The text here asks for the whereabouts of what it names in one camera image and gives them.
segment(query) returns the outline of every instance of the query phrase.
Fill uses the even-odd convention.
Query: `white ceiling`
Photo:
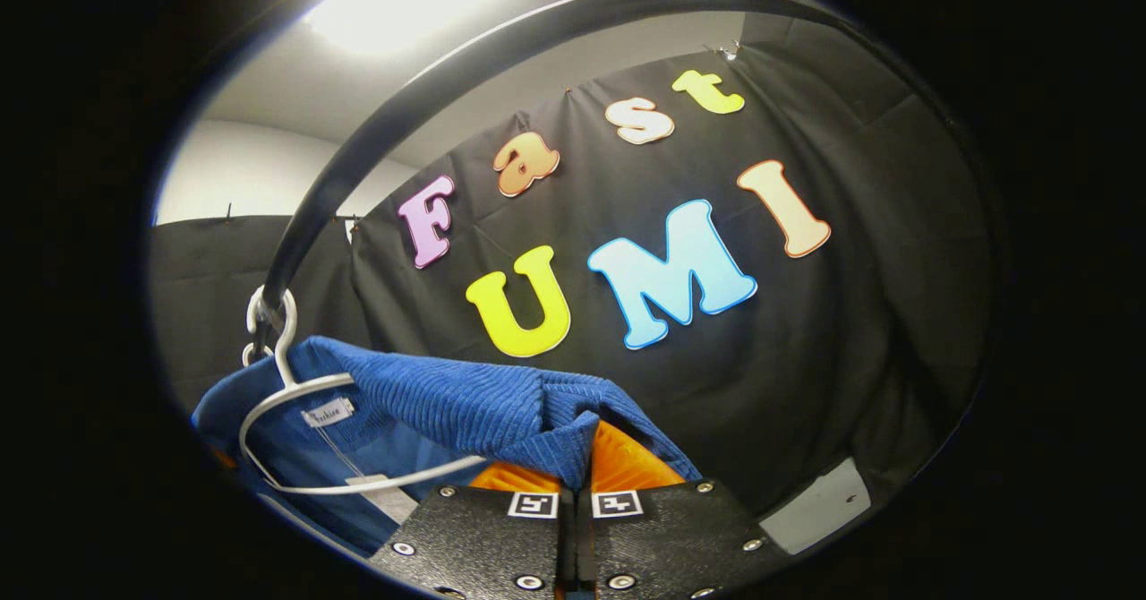
[[[362,120],[426,65],[504,21],[558,0],[490,0],[398,55],[351,53],[299,22],[259,52],[211,102],[203,118],[276,127],[344,142]],[[410,7],[417,11],[417,6]],[[534,56],[438,113],[387,158],[425,167],[466,137],[566,86],[668,56],[731,46],[744,15],[665,16],[599,31]]]

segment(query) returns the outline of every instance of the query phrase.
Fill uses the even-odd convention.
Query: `white wall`
[[[228,120],[188,133],[159,191],[156,224],[230,215],[293,215],[338,144]],[[338,208],[366,215],[417,168],[384,159]]]

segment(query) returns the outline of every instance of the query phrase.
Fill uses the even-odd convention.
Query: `letter m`
[[[629,325],[626,347],[637,350],[668,334],[668,323],[654,318],[647,302],[681,325],[692,323],[693,277],[700,285],[700,310],[708,315],[756,293],[756,281],[740,273],[717,236],[712,208],[707,199],[693,199],[668,213],[664,261],[625,237],[589,254],[589,269],[607,278]]]

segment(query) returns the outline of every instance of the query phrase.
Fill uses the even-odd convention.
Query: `foam letter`
[[[693,199],[665,220],[666,260],[619,237],[589,254],[589,269],[604,274],[629,325],[625,346],[647,347],[668,334],[668,323],[652,317],[654,302],[681,325],[692,323],[692,277],[700,283],[700,310],[720,314],[756,293],[756,281],[740,273],[716,234],[712,204]]]
[[[689,70],[673,81],[673,89],[688,92],[689,96],[693,97],[709,113],[728,115],[740,110],[744,106],[744,96],[721,94],[720,89],[713,87],[717,82],[721,82],[721,79],[715,73],[700,76],[697,70]]]
[[[676,124],[668,115],[656,113],[656,103],[638,96],[627,101],[618,101],[605,108],[605,119],[617,128],[617,135],[626,142],[639,145],[654,142],[673,133]]]
[[[441,175],[398,207],[398,215],[409,226],[415,250],[414,266],[418,269],[425,269],[431,261],[438,260],[449,250],[449,240],[438,237],[433,228],[449,228],[449,207],[441,196],[452,194],[454,180]]]
[[[545,315],[536,330],[523,330],[513,318],[505,299],[505,275],[501,270],[482,275],[470,289],[465,290],[465,299],[478,307],[481,322],[486,326],[494,347],[515,358],[528,358],[543,354],[560,345],[570,331],[570,306],[565,302],[560,285],[549,260],[554,258],[552,246],[542,245],[523,253],[513,262],[517,274],[529,278],[533,291],[541,302],[541,311]]]
[[[557,171],[560,158],[560,152],[549,150],[536,132],[519,134],[494,156],[494,169],[501,173],[497,189],[507,197],[519,196],[532,187],[534,179],[544,179]]]
[[[788,256],[806,256],[819,248],[832,234],[826,221],[816,220],[784,179],[784,164],[777,160],[758,163],[736,179],[737,187],[753,191],[764,202],[784,232],[784,252]]]

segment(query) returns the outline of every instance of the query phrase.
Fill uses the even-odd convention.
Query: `white plastic hanger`
[[[254,291],[253,297],[251,297],[251,302],[246,307],[246,330],[254,332],[254,309],[258,307],[258,302],[262,299],[262,286],[259,286]],[[418,471],[416,473],[410,473],[409,475],[402,475],[400,477],[384,479],[378,482],[369,482],[364,484],[353,484],[353,485],[339,485],[339,487],[284,487],[281,485],[262,464],[259,463],[258,458],[246,448],[246,432],[258,420],[258,417],[262,417],[264,413],[268,412],[275,405],[281,405],[286,403],[286,401],[293,401],[299,398],[299,396],[306,396],[308,393],[329,390],[329,388],[338,388],[342,385],[352,385],[354,379],[347,372],[342,372],[342,374],[332,376],[321,376],[319,379],[305,380],[305,382],[296,382],[295,376],[291,374],[290,364],[286,363],[286,347],[290,347],[292,340],[295,340],[295,331],[298,330],[298,309],[295,307],[295,297],[286,290],[283,293],[283,306],[286,309],[286,322],[283,323],[282,335],[278,335],[278,342],[275,342],[275,364],[278,366],[278,374],[282,376],[283,390],[274,393],[267,398],[262,400],[261,403],[254,405],[251,412],[248,413],[245,419],[243,419],[243,425],[238,428],[238,445],[243,455],[250,458],[259,471],[262,472],[264,477],[266,477],[267,483],[273,487],[273,489],[280,492],[295,492],[301,495],[354,495],[360,492],[369,492],[371,490],[387,489],[388,487],[402,487],[407,484],[413,484],[417,482],[424,482],[426,479],[440,477],[442,475],[461,471],[463,468],[469,468],[476,464],[481,464],[486,460],[485,457],[465,457],[458,458],[457,461],[450,461],[449,464],[444,464],[441,466],[434,466],[434,468],[427,468],[425,471]],[[248,346],[243,352],[244,364],[246,363],[248,356],[253,350],[253,344]]]

